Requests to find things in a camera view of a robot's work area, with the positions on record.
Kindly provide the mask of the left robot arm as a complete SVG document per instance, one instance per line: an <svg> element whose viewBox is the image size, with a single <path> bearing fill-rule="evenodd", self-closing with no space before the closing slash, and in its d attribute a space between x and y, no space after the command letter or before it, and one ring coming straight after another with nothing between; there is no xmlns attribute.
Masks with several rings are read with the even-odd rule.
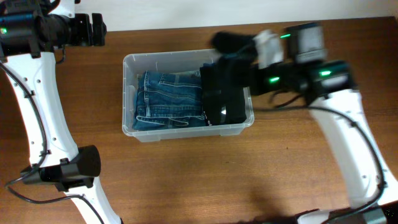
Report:
<svg viewBox="0 0 398 224"><path fill-rule="evenodd" d="M30 164L19 181L55 186L87 223L121 223L100 183L99 151L77 146L58 94L55 51L105 44L102 15L77 13L75 4L1 2L1 69L14 89L29 140Z"/></svg>

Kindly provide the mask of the dark blue jeans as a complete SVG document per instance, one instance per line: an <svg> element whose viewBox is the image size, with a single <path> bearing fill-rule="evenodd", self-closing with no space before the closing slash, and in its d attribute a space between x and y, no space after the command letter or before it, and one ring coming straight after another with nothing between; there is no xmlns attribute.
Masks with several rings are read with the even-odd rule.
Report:
<svg viewBox="0 0 398 224"><path fill-rule="evenodd" d="M201 77L146 71L134 98L136 131L195 128L206 125Z"/></svg>

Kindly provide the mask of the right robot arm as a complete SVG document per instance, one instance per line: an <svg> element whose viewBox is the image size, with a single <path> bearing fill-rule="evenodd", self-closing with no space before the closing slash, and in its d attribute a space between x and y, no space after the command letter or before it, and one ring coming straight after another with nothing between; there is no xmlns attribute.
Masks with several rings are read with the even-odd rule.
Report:
<svg viewBox="0 0 398 224"><path fill-rule="evenodd" d="M212 46L226 72L253 95L293 92L321 128L345 182L346 208L307 210L274 223L396 223L397 179L368 125L349 64L328 61L316 22L287 27L283 35L218 32Z"/></svg>

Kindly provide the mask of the light blue jeans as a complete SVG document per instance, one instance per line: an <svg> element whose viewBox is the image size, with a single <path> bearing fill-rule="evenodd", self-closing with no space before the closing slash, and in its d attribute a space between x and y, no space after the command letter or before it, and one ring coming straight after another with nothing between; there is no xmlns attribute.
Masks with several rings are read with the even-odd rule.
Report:
<svg viewBox="0 0 398 224"><path fill-rule="evenodd" d="M137 79L141 80L144 77L145 74L146 74L146 72L138 74L137 75ZM172 74L173 75L185 75L185 76L189 76L191 78L192 77L193 78L195 78L195 77L200 78L201 77L199 70L191 70L191 71L185 71L185 72L175 72L175 73L172 73Z"/></svg>

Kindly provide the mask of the black garment with tape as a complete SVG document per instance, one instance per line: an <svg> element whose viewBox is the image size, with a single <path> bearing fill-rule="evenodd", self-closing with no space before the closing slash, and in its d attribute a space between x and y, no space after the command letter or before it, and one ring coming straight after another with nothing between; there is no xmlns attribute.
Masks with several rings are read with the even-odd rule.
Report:
<svg viewBox="0 0 398 224"><path fill-rule="evenodd" d="M203 64L200 75L203 111L210 124L243 123L247 119L243 87L215 63Z"/></svg>
<svg viewBox="0 0 398 224"><path fill-rule="evenodd" d="M254 35L221 31L210 42L227 59L254 60L258 56Z"/></svg>

